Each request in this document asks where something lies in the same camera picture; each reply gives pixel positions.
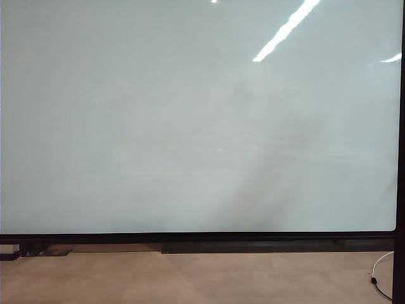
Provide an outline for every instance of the black frame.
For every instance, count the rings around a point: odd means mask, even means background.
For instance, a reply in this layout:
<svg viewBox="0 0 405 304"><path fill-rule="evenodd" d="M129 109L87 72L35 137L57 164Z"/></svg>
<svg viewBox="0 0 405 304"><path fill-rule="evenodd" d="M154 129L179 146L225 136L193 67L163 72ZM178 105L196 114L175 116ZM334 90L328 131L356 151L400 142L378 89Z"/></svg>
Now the black frame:
<svg viewBox="0 0 405 304"><path fill-rule="evenodd" d="M405 6L402 9L402 53L405 52ZM0 244L119 244L225 241L291 241L298 239L394 239L395 303L405 303L405 60L401 62L397 222L394 231L372 232L159 232L112 234L0 234Z"/></svg>

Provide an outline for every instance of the concrete floor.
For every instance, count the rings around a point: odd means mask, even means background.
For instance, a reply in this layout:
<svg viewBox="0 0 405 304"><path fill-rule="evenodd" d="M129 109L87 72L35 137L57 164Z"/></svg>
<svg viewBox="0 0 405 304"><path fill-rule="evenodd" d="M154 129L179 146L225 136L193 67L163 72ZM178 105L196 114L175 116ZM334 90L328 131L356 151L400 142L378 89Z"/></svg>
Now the concrete floor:
<svg viewBox="0 0 405 304"><path fill-rule="evenodd" d="M1 264L3 304L384 304L384 253L71 253ZM377 268L391 294L392 257Z"/></svg>

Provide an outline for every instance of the black metal bar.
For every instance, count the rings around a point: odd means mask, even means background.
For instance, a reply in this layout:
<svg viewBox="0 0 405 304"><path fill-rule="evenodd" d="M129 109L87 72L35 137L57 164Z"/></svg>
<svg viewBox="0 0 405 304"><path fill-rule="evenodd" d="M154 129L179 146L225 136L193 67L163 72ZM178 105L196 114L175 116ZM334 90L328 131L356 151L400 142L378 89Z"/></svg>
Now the black metal bar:
<svg viewBox="0 0 405 304"><path fill-rule="evenodd" d="M393 239L201 242L162 244L162 253L370 252L394 250Z"/></svg>
<svg viewBox="0 0 405 304"><path fill-rule="evenodd" d="M0 253L0 261L14 261L20 257L20 252L16 251L14 253Z"/></svg>
<svg viewBox="0 0 405 304"><path fill-rule="evenodd" d="M391 232L150 232L112 234L3 234L0 244L134 244L297 239L394 239Z"/></svg>
<svg viewBox="0 0 405 304"><path fill-rule="evenodd" d="M402 8L402 54L405 53L405 6ZM394 246L392 302L405 303L405 60L401 62L401 105L399 109L399 157L397 228Z"/></svg>

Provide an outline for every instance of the white cable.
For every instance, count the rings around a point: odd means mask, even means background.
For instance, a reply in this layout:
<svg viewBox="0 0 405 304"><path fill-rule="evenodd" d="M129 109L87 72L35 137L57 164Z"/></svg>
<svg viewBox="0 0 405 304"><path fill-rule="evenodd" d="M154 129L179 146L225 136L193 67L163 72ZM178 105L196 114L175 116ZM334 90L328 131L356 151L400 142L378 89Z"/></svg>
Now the white cable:
<svg viewBox="0 0 405 304"><path fill-rule="evenodd" d="M388 252L388 253L384 254L382 257L380 257L380 258L377 260L377 262L374 263L373 271L371 272L371 277L374 277L374 271L375 271L375 267L377 266L377 264L380 263L385 257L387 257L387 256L389 256L389 255L391 255L391 254L393 254L393 253L394 253L394 252L391 251L391 252Z"/></svg>

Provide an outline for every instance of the white board surface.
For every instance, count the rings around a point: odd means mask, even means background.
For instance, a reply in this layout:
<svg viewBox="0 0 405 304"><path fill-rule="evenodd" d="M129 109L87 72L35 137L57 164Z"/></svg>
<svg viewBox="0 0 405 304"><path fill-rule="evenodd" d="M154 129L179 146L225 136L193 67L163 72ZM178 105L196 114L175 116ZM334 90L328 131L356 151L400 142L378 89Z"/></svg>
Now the white board surface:
<svg viewBox="0 0 405 304"><path fill-rule="evenodd" d="M395 228L402 1L1 5L2 233Z"/></svg>

